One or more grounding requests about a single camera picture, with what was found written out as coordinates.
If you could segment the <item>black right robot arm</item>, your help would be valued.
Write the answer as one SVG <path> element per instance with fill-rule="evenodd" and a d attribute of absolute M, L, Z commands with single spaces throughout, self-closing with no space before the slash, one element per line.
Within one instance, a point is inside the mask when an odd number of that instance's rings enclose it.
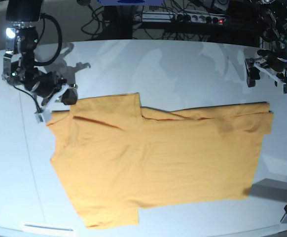
<path fill-rule="evenodd" d="M 36 107 L 38 122 L 47 123 L 52 119 L 51 105 L 61 102 L 74 105 L 77 102 L 77 85 L 69 84 L 58 72 L 44 73 L 39 67 L 52 64 L 62 49 L 62 30 L 58 21 L 51 15 L 42 13 L 41 0 L 10 0 L 6 19 L 12 24 L 6 28 L 5 54 L 3 57 L 2 79 L 29 95 Z M 35 59 L 35 49 L 40 42 L 35 22 L 51 21 L 57 32 L 58 46 L 54 56 L 45 62 Z"/>

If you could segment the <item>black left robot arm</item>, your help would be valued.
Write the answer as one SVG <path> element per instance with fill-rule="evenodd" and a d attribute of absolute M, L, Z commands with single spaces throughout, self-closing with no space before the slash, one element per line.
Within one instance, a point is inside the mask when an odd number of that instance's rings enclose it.
<path fill-rule="evenodd" d="M 247 86 L 254 87 L 260 73 L 274 80 L 282 94 L 287 94 L 287 7 L 285 0 L 254 0 L 259 31 L 269 48 L 259 49 L 257 58 L 246 58 Z"/>

